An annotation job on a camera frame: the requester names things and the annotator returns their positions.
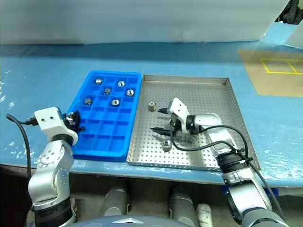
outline black connector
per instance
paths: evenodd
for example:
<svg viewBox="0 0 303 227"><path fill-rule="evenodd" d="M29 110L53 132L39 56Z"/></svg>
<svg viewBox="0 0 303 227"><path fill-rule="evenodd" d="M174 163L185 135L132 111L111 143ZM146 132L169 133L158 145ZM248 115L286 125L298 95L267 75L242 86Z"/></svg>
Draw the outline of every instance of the black connector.
<svg viewBox="0 0 303 227"><path fill-rule="evenodd" d="M33 126L35 126L35 125L38 125L38 121L37 121L37 119L35 118L35 117L31 117L31 118L28 118L25 122L24 122L24 124L26 124L26 125L33 125Z"/></svg>
<svg viewBox="0 0 303 227"><path fill-rule="evenodd" d="M170 120L169 120L169 124L172 126L175 126L176 122L178 120L178 116L175 115L174 113L171 114Z"/></svg>
<svg viewBox="0 0 303 227"><path fill-rule="evenodd" d="M167 108L159 109L158 112L159 112L159 113L163 113L163 114L169 114L169 113L167 112Z"/></svg>

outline black cable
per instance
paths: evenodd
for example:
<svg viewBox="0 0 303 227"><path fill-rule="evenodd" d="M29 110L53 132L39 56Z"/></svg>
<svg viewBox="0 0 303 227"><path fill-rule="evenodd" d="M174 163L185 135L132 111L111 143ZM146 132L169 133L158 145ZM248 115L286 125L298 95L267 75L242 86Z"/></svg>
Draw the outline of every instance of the black cable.
<svg viewBox="0 0 303 227"><path fill-rule="evenodd" d="M169 131L170 131L170 139L171 139L172 144L173 144L178 150L182 150L182 151L197 151L197 150L203 150L203 149L209 148L209 147L214 146L214 145L219 144L219 143L224 143L224 144L226 144L227 146L229 146L232 150L235 150L235 148L234 148L231 144L229 144L229 143L226 142L226 141L222 141L222 140L221 140L221 141L216 141L216 142L213 142L213 143L210 143L210 144L207 144L207 145L202 146L202 147L199 147L199 148L180 148L180 147L178 147L178 146L176 145L176 143L175 143L175 141L174 141L172 127L173 127L173 126L170 125L170 128L169 128ZM250 162L250 160L248 159L248 158L249 158L249 157L248 157L248 155L249 155L249 154L248 154L248 145L247 145L247 141L246 141L245 137L243 136L243 134L242 134L238 129L236 129L236 128L232 127L232 126L229 126L229 125L214 125L214 126L210 126L210 127L206 128L206 129L201 130L199 133L203 133L203 132L205 132L205 131L207 131L207 130L214 129L214 128L227 128L227 129L231 129L231 130L236 131L236 132L241 136L241 138L242 138L242 140L243 140L243 143L244 143L244 147L245 147L245 156L244 156L243 154L241 154L240 152L238 152L239 156L240 156L241 158L243 158L244 160L246 160L247 163L250 165L250 167L251 167L251 168L256 172L256 174L259 176L259 178L261 179L261 181L263 182L263 184L264 184L265 187L267 188L269 194L271 195L271 197L272 197L272 199L273 199L273 202L274 202L274 204L275 204L275 206L276 206L276 208L277 208L277 210L278 210L278 213L279 213L280 217L281 217L282 219L284 219L284 215L283 215L283 211L282 211L282 209L281 209L281 206L280 206L278 200L276 199L276 197L275 197L273 191L271 190L269 184L266 182L266 180L264 179L264 177L262 176L262 174L257 170L257 168L256 168L256 167Z"/></svg>
<svg viewBox="0 0 303 227"><path fill-rule="evenodd" d="M236 129L236 128L232 127L232 126L229 126L229 125L223 125L223 124L222 124L222 125L210 126L210 127L206 128L206 129L203 129L203 130L199 131L199 133L203 133L203 132L205 132L205 131L207 131L207 130L209 130L209 129L215 129L215 128L227 128L227 129L231 129L231 130L236 131L236 132L241 136L241 138L242 138L242 140L243 140L244 149L245 149L245 157L248 158L248 146L247 146L247 141L246 141L245 137L243 136L242 132L240 132L238 129Z"/></svg>
<svg viewBox="0 0 303 227"><path fill-rule="evenodd" d="M239 152L238 154L239 154L239 156L240 156L241 158L247 160L247 159L244 157L243 154L241 154L240 152ZM250 167L256 172L256 174L259 176L259 178L261 179L261 181L263 182L263 184L264 184L265 187L267 188L267 190L268 190L270 196L272 197L273 202L274 202L274 204L275 204L275 206L276 206L276 208L277 208L277 210L278 210L278 213L279 213L280 217L284 220L283 211L282 211L282 209L281 209L281 207L280 207L280 204L279 204L278 200L276 199L276 197L275 197L273 191L271 190L269 184L266 182L266 180L264 179L264 177L262 176L262 174L257 170L257 168L256 168L250 161L248 161L247 163L248 163L248 164L250 165Z"/></svg>
<svg viewBox="0 0 303 227"><path fill-rule="evenodd" d="M203 149L212 147L212 146L217 145L217 144L220 144L220 143L226 144L226 145L229 146L232 150L235 150L235 149L236 149L236 148L234 148L230 143L228 143L228 142L226 142L226 141L223 141L223 140L216 141L216 142L213 142L213 143L210 143L210 144L207 144L207 145L198 147L198 148L181 148L181 147L178 147L177 144L175 143L175 139L174 139L174 136L173 136L172 127L173 127L173 126L170 125L170 128L169 128L169 131L170 131L170 140L171 140L171 143L172 143L178 150L182 150L182 151L198 151L198 150L203 150Z"/></svg>
<svg viewBox="0 0 303 227"><path fill-rule="evenodd" d="M12 115L10 115L10 114L7 114L7 115L6 115L6 118L9 119L11 122L15 122L14 120L8 118L8 117L7 117L8 115L9 115L9 116L12 116Z"/></svg>
<svg viewBox="0 0 303 227"><path fill-rule="evenodd" d="M35 117L31 117L31 118L28 118L25 122L20 122L20 121L18 121L20 124L25 124L25 125L33 125L33 126L35 126L35 125L38 125L38 121L37 121L37 119L35 118Z"/></svg>
<svg viewBox="0 0 303 227"><path fill-rule="evenodd" d="M25 149L27 151L27 176L28 176L28 180L30 180L30 178L32 177L32 171L31 171L31 163L30 163L29 142L28 142L27 134L25 133L25 130L21 125L24 122L19 122L14 116L12 116L10 114L7 114L6 118L9 119L10 121L16 123L16 125L19 127L19 129L22 133L24 143L25 143Z"/></svg>

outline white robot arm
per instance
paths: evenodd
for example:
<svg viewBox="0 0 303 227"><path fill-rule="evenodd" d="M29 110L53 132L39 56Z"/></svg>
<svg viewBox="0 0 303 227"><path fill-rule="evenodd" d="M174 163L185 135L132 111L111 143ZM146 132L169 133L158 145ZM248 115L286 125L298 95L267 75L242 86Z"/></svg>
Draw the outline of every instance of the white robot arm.
<svg viewBox="0 0 303 227"><path fill-rule="evenodd" d="M68 177L74 162L71 147L77 143L78 135L65 125L72 123L72 116L70 122L66 121L56 107L36 111L35 117L48 139L28 184L36 227L69 225L76 219Z"/></svg>
<svg viewBox="0 0 303 227"><path fill-rule="evenodd" d="M207 132L207 137L213 145L214 156L223 172L222 177L229 190L227 198L231 207L233 218L243 227L288 226L277 214L272 212L271 203L256 179L253 169L250 167L248 148L245 138L236 128L222 125L220 116L214 113L191 115L186 105L178 98L174 98L167 108L158 112L170 114L170 130L152 128L161 135L169 135L172 143L182 151L195 151L204 149L180 148L174 142L174 133L182 130L184 133L199 134ZM246 157L242 149L238 149L227 128L237 131L243 138Z"/></svg>

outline yellow tape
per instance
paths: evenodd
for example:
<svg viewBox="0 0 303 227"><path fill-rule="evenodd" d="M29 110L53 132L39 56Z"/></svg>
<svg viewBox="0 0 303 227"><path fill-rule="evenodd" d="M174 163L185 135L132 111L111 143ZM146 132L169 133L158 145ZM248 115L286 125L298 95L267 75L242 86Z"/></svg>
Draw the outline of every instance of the yellow tape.
<svg viewBox="0 0 303 227"><path fill-rule="evenodd" d="M293 70L293 72L278 72L278 71L270 71L267 65L265 64L264 60L272 60L272 61L286 61L286 63L290 66L290 68ZM303 61L303 59L283 59L283 58L260 58L260 61L262 62L266 73L275 73L275 74L291 74L291 75L303 75L301 72L297 72L295 67L290 63L290 61Z"/></svg>

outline gray cylinder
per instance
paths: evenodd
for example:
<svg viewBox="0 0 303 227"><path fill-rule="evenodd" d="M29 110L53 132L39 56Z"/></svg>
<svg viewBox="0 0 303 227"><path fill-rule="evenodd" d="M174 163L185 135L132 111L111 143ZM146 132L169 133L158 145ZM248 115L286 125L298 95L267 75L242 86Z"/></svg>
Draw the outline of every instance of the gray cylinder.
<svg viewBox="0 0 303 227"><path fill-rule="evenodd" d="M112 188L105 196L101 216L126 215L129 204L125 186Z"/></svg>
<svg viewBox="0 0 303 227"><path fill-rule="evenodd" d="M174 188L169 202L169 210L171 219L182 222L191 227L199 227L193 202L182 188Z"/></svg>

